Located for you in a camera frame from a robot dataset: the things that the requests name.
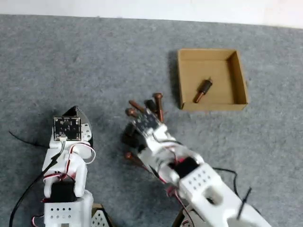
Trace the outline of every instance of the screw head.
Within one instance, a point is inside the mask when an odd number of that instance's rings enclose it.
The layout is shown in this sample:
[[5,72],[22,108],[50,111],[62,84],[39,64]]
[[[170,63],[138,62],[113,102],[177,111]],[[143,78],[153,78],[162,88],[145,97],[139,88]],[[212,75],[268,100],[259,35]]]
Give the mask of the screw head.
[[162,98],[163,95],[162,95],[162,93],[155,93],[155,94],[153,94],[153,97],[154,98]]
[[132,156],[133,156],[133,155],[132,155],[131,152],[127,152],[127,153],[125,154],[125,158],[127,158],[127,159],[130,159]]
[[137,112],[133,108],[127,108],[125,111],[127,116],[136,116]]

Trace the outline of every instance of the white wall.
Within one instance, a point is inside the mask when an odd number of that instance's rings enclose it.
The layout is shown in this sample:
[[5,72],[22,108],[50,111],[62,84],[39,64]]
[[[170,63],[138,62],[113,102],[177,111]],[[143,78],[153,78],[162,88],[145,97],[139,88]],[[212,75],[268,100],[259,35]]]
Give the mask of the white wall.
[[0,14],[189,20],[303,28],[303,0],[0,0]]

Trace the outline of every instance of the gray carpet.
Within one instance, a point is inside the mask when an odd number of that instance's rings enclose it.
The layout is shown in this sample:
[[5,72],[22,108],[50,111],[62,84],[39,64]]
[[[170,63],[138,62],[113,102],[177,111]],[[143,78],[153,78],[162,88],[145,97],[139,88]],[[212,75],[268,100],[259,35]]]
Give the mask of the gray carpet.
[[[93,126],[96,161],[87,189],[117,227],[169,227],[180,210],[165,187],[124,158],[119,134],[129,99],[164,94],[165,123],[212,166],[239,173],[238,189],[273,227],[303,223],[303,30],[232,24],[42,16],[0,16],[0,226],[41,171],[52,116],[73,105]],[[251,103],[242,112],[178,108],[176,50],[234,48]],[[229,186],[232,176],[223,174]],[[15,227],[43,211],[40,183]]]

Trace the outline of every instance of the cardboard box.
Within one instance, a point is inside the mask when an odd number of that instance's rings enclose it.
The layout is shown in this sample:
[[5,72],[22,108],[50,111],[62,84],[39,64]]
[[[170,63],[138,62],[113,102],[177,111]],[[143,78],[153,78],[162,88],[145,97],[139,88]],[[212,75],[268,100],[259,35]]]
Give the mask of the cardboard box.
[[[189,111],[242,110],[248,92],[239,52],[227,49],[181,49],[178,51],[180,105]],[[193,99],[203,80],[213,85],[199,103]]]

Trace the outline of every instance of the circuit board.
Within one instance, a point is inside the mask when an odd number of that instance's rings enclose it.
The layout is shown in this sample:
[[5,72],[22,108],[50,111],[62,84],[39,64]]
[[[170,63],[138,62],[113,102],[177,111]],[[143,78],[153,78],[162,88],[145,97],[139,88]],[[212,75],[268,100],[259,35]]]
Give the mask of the circuit board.
[[133,125],[141,135],[148,137],[161,125],[161,122],[149,109],[145,109],[144,113],[139,113]]
[[54,117],[53,139],[59,141],[60,137],[67,137],[67,140],[81,141],[81,118]]

